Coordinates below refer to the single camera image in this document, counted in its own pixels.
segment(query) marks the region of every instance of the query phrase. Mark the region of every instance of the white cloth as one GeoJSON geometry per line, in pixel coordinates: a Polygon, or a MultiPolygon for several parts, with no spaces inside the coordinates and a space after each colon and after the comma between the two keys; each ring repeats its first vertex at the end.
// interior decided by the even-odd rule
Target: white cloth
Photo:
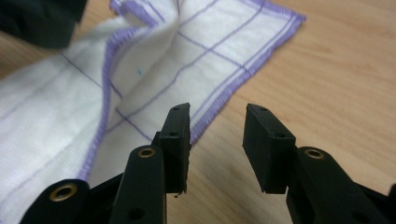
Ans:
{"type": "Polygon", "coordinates": [[[259,0],[115,0],[106,21],[57,56],[0,82],[0,224],[47,186],[95,186],[191,104],[195,143],[304,16],[259,0]]]}

